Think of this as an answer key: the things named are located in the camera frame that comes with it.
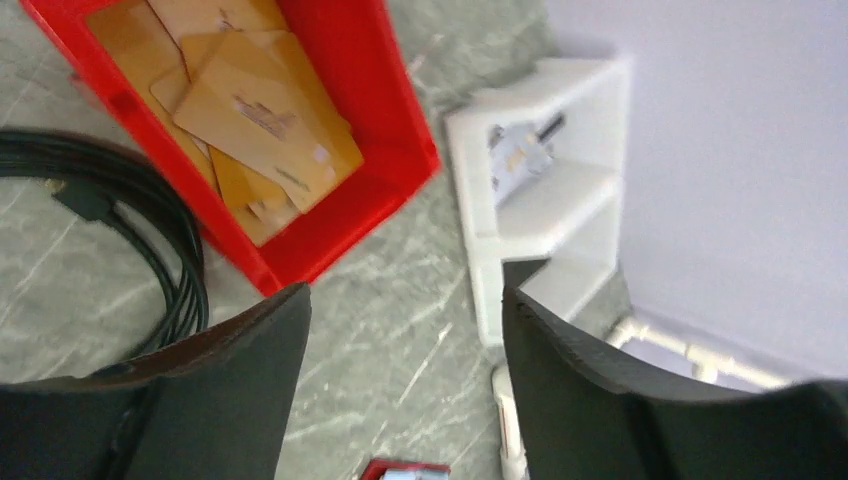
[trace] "white wall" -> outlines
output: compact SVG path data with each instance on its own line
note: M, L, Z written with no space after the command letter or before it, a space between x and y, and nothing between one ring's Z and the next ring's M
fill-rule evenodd
M637 308L848 375L848 2L548 1L566 54L635 57Z

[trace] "shelf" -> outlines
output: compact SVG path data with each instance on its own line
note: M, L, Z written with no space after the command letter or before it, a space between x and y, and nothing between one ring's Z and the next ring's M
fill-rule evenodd
M613 272L614 265L566 255L551 259L521 290L557 317L571 321Z
M610 169L555 162L498 210L503 259L550 255L621 190L620 176Z
M631 62L549 58L536 72L477 92L446 117L480 341L503 344L503 262L550 259L521 287L570 322L613 274L624 194ZM496 206L492 128L555 114L566 123L546 148L549 170Z

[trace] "red plastic tray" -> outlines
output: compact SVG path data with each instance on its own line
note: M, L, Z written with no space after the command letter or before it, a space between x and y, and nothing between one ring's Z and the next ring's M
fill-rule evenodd
M207 239L263 294L314 281L438 171L438 152L383 1L280 0L290 29L350 122L365 164L257 248L86 27L88 15L119 1L21 3L182 195Z
M431 463L409 463L394 460L375 458L371 460L365 471L362 472L360 480L380 480L388 470L432 470L434 472L450 473L447 465L435 465Z

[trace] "gray marble tile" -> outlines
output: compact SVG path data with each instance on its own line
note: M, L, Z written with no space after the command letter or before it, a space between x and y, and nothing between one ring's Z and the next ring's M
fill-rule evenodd
M526 73L553 42L538 0L389 0L404 57L443 146L442 114ZM132 146L66 78L14 0L0 0L0 125L74 130ZM442 150L443 159L450 159ZM314 285L314 320L278 478L356 478L371 456L498 478L491 364L477 339L450 170ZM120 238L74 218L38 182L0 180L0 381L85 375L113 362L162 309ZM260 296L208 251L213 322ZM620 278L578 319L600 334L627 309Z

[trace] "black cable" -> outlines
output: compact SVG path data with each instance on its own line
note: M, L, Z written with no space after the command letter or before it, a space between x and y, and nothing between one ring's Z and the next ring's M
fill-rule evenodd
M101 221L127 240L156 275L165 314L130 355L150 353L209 325L203 246L189 208L150 166L121 152L61 134L0 129L0 177L60 181L54 198L87 221ZM141 214L167 240L182 267L175 281L167 264L115 208Z

